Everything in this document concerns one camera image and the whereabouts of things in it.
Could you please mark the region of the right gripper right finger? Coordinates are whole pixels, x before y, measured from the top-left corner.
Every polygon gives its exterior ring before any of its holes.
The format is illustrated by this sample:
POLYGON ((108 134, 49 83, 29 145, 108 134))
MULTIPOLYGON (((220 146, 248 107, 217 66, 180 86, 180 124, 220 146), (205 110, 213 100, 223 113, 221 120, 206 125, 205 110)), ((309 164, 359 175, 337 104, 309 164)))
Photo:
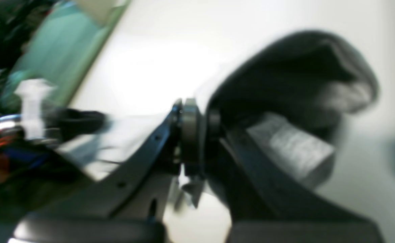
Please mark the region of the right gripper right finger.
POLYGON ((333 172, 340 117, 308 128, 212 109, 206 124, 206 174, 230 211, 228 243, 384 242, 372 220, 314 192, 333 172))

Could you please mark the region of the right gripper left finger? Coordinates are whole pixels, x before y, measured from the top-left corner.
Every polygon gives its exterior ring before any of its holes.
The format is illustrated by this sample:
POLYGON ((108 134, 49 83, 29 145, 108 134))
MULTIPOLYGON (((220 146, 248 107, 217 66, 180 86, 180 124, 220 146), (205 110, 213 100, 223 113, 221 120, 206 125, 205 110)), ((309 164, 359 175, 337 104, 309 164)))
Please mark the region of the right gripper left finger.
POLYGON ((25 216, 10 243, 164 243, 174 179, 198 177, 198 107, 174 103, 142 146, 103 180, 25 216))

